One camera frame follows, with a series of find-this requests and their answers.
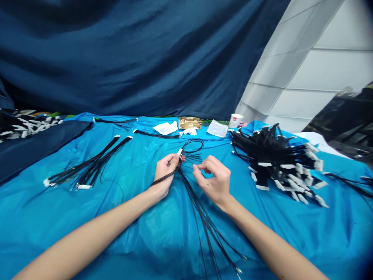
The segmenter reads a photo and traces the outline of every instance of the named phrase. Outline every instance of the forearm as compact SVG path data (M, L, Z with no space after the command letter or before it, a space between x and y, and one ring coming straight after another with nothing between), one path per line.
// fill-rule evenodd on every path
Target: forearm
M221 209L241 228L278 279L327 279L317 267L232 196Z
M55 243L14 279L71 279L159 200L157 190L150 188L96 217Z

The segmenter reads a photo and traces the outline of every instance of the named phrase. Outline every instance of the gold package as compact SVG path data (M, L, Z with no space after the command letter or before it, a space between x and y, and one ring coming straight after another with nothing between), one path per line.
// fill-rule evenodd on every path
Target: gold package
M195 127L197 129L202 128L202 121L196 117L180 117L179 118L179 129L187 129Z

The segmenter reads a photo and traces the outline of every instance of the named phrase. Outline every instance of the hand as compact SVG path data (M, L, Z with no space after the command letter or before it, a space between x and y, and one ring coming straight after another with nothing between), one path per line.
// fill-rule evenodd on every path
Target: hand
M155 169L154 181L174 171L178 166L179 158L180 156L178 154L169 154L159 160ZM156 191L160 200L167 196L173 178L174 175L150 187L150 189Z
M213 174L214 178L206 179L200 169L205 173ZM208 156L201 164L193 165L193 175L201 189L219 208L231 198L229 193L230 170L213 156Z

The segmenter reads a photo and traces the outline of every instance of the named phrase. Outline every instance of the white wall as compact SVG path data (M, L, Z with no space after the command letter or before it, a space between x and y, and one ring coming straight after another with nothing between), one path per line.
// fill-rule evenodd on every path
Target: white wall
M373 23L364 0L292 0L236 113L301 131L346 86L373 80Z

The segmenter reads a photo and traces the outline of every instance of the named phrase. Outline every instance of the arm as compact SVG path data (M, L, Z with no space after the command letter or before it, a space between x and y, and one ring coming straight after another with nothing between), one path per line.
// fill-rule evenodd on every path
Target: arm
M200 169L213 173L206 179ZM240 227L278 279L328 279L289 243L247 211L229 193L230 170L213 156L193 166L193 175L207 196Z
M175 154L160 160L157 163L154 180L169 174L176 168L178 162L179 156ZM13 279L71 279L101 254L142 213L166 197L172 179L173 176L151 186L133 199L69 233L33 260Z

